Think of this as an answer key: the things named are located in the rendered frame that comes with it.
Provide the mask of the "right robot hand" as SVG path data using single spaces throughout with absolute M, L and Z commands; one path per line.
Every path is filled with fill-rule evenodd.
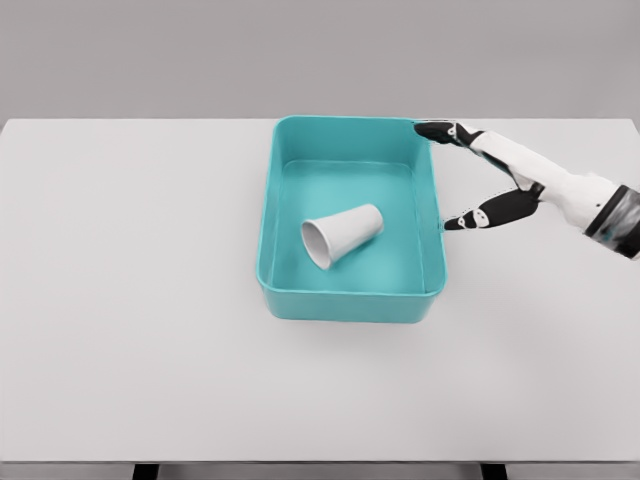
M 538 209 L 543 191 L 568 176 L 565 169 L 546 157 L 494 131 L 450 120 L 419 121 L 413 128 L 432 142 L 471 151 L 515 183 L 513 190 L 447 220 L 444 228 L 449 231 L 494 228 L 529 217 Z

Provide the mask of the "white paper cup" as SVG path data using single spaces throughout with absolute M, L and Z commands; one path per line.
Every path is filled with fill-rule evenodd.
M 380 210 L 373 204 L 302 222 L 301 237 L 313 263 L 329 270 L 337 261 L 384 230 Z

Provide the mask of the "teal plastic basket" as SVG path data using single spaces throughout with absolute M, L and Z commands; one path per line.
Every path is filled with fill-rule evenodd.
M 429 142 L 410 118 L 278 120 L 256 277 L 282 319 L 413 324 L 447 281 Z

